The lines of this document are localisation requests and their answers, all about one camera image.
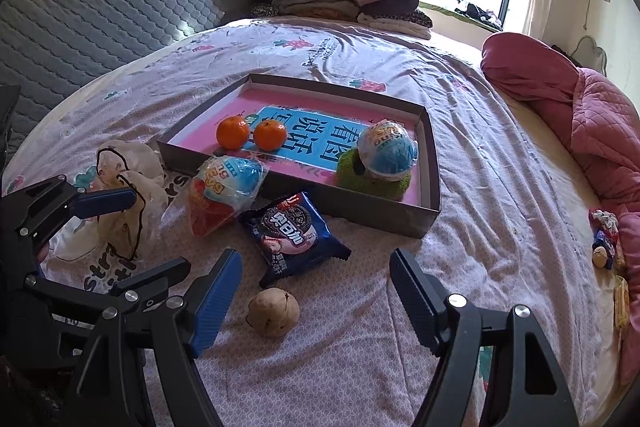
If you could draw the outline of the small toy figure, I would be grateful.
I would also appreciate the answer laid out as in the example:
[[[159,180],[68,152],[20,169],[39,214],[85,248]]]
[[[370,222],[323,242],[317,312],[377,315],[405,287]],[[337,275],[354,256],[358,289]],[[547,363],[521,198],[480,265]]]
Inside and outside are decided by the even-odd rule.
[[[618,220],[614,213],[596,208],[589,211],[592,228],[592,263],[597,269],[626,270],[626,259],[620,243]]]

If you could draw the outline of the small orange mandarin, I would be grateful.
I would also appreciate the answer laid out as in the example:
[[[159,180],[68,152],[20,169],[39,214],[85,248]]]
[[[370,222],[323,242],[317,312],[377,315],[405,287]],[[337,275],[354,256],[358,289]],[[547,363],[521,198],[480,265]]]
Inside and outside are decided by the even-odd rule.
[[[274,152],[288,139],[288,129],[281,121],[265,119],[261,121],[253,131],[253,140],[259,150]]]

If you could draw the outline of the red blue toy egg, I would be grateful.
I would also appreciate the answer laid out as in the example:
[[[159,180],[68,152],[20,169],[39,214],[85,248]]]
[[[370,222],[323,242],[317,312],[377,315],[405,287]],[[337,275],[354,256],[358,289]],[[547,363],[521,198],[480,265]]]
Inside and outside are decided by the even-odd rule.
[[[207,236],[250,208],[267,173],[256,159],[222,155],[204,161],[188,191],[192,234]]]

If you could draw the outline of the grey quilted headboard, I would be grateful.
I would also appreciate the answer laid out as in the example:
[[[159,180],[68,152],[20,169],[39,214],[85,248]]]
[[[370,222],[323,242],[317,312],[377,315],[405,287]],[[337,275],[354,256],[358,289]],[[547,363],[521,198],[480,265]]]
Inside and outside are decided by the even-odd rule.
[[[21,95],[8,150],[107,72],[247,17],[254,0],[2,0],[1,82]]]

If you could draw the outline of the large orange mandarin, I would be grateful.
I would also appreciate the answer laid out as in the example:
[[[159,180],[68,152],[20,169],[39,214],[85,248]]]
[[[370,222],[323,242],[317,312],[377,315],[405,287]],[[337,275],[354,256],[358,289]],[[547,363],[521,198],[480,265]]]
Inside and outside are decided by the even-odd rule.
[[[217,126],[216,140],[225,150],[241,150],[250,139],[250,125],[242,115],[224,118]]]

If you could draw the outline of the shallow grey cardboard box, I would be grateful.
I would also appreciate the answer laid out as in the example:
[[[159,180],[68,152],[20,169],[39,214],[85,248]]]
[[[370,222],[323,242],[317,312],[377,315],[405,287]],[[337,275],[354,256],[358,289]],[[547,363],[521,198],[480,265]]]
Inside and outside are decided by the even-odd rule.
[[[440,209],[439,173],[430,118],[416,103],[385,94],[281,76],[250,74],[183,116],[157,141],[165,166],[193,176],[207,158],[220,155],[216,139],[224,118],[242,116],[252,127],[265,119],[285,125],[279,150],[264,153],[247,142],[239,155],[268,167],[262,197],[305,191],[324,215],[420,239]],[[381,120],[398,122],[418,144],[418,162],[401,199],[338,186],[338,158],[357,144],[363,129]]]

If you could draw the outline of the blue Oreo snack packet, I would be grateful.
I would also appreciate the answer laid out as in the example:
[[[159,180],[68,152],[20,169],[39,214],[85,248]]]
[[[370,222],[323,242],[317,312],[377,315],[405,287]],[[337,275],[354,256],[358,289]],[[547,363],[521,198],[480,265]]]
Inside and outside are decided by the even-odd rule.
[[[352,251],[332,234],[307,192],[283,197],[239,217],[268,265],[259,281],[266,289],[331,258],[346,261]]]

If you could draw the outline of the blue white toy egg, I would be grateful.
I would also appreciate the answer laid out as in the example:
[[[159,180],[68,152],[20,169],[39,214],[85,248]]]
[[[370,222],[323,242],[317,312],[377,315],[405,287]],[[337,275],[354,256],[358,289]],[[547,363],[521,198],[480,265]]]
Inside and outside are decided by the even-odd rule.
[[[385,181],[399,181],[419,158],[418,142],[390,120],[381,120],[360,132],[357,152],[364,169]]]

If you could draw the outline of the patterned pink bed sheet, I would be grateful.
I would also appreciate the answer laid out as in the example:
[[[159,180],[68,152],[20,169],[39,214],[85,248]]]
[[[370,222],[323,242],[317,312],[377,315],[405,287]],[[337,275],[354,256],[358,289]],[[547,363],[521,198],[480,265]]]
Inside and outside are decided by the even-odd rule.
[[[17,188],[84,172],[109,139],[152,142],[191,110],[250,74],[298,78],[306,90],[343,86],[390,98],[430,118],[440,213],[422,239],[390,234],[396,209],[341,191],[330,229],[352,254],[284,281],[302,319],[282,341],[252,333],[243,312],[265,265],[236,228],[196,239],[183,202],[169,205],[155,265],[176,256],[195,272],[222,248],[243,257],[243,280],[215,346],[198,363],[228,426],[405,426],[436,361],[422,348],[390,281],[390,253],[404,247],[422,268],[473,303],[526,303],[564,371],[579,421],[590,425],[605,391],[601,311],[585,222],[506,102],[474,69],[419,40],[338,23],[237,22],[202,32],[90,84],[25,140],[4,175]]]

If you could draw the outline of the pink children's book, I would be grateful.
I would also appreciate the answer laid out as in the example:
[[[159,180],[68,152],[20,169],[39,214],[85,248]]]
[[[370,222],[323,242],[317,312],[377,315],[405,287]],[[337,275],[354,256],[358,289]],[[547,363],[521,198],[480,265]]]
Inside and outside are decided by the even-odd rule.
[[[224,118],[242,115],[250,132],[261,121],[275,119],[288,129],[279,150],[259,150],[250,138],[241,150],[230,153],[257,159],[271,172],[291,178],[418,205],[420,166],[399,181],[383,181],[364,169],[357,141],[363,129],[386,119],[401,124],[418,142],[422,109],[387,95],[368,95],[354,88],[331,94],[248,80],[202,103],[160,138],[165,165],[194,173],[204,159],[223,154],[216,129]]]

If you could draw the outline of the brown walnut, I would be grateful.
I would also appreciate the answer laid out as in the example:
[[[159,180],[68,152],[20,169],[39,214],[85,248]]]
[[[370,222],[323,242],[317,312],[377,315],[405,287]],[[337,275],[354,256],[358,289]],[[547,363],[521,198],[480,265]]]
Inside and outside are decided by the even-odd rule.
[[[297,325],[300,317],[295,297],[284,289],[265,289],[250,300],[245,321],[259,335],[280,338]]]

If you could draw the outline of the cream cloth with black trim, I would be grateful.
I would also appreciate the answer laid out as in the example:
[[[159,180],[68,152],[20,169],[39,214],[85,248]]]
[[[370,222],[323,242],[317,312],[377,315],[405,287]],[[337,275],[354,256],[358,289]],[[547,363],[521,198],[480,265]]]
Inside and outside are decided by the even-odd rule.
[[[139,142],[98,147],[85,208],[51,239],[52,255],[77,261],[102,247],[132,260],[148,251],[168,206],[157,153]]]

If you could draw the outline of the pink quilted blanket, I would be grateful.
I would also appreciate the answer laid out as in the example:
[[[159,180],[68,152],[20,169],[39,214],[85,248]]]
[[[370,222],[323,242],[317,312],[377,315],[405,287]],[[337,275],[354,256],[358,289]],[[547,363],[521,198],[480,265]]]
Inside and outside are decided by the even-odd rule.
[[[620,351],[620,382],[639,374],[639,115],[608,78],[578,68],[541,41],[497,32],[480,68],[499,90],[526,103],[573,156],[604,209],[618,219],[626,260],[630,323]]]

